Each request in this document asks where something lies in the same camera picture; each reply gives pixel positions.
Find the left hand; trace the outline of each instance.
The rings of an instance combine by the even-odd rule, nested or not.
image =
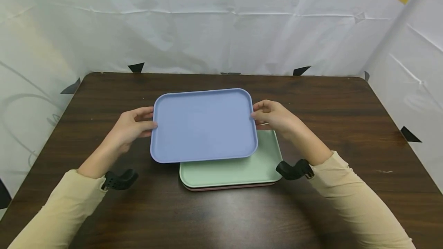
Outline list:
[[[136,138],[151,136],[157,123],[149,121],[154,115],[154,107],[141,107],[124,112],[104,139],[102,145],[114,147],[119,153],[128,152]]]

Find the stack of trays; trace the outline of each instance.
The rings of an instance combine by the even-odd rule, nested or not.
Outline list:
[[[180,162],[191,191],[271,185],[281,176],[275,132],[257,131],[250,94],[243,89],[165,94],[154,104],[151,156]]]

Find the beige sleeve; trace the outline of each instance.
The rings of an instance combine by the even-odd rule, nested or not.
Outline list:
[[[387,205],[337,152],[312,170],[312,186],[337,209],[363,248],[415,248]]]
[[[26,225],[9,249],[68,248],[72,238],[102,201],[105,178],[91,179],[70,170],[40,212]]]

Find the wooden table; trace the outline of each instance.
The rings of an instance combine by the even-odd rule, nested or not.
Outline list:
[[[282,103],[376,191],[417,248],[441,248],[443,196],[364,80],[119,73],[85,77],[0,223],[0,248],[39,211],[63,174],[93,152],[120,113],[152,106],[164,93],[222,88]],[[279,141],[286,161],[300,159],[291,144]],[[178,164],[152,160],[149,139],[134,142],[113,171],[126,168],[138,171],[137,182],[108,192],[71,248],[356,248],[306,179],[193,193],[180,184]]]

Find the black wrist strap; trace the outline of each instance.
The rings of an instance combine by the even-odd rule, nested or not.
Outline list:
[[[309,162],[305,159],[301,159],[294,166],[289,165],[285,161],[281,161],[280,164],[277,165],[276,171],[286,180],[295,180],[303,176],[306,176],[307,179],[314,177],[314,172],[309,166]]]
[[[117,176],[112,171],[108,171],[105,174],[105,182],[102,185],[102,189],[115,189],[122,191],[131,187],[137,180],[138,173],[133,169],[128,169],[121,176]]]

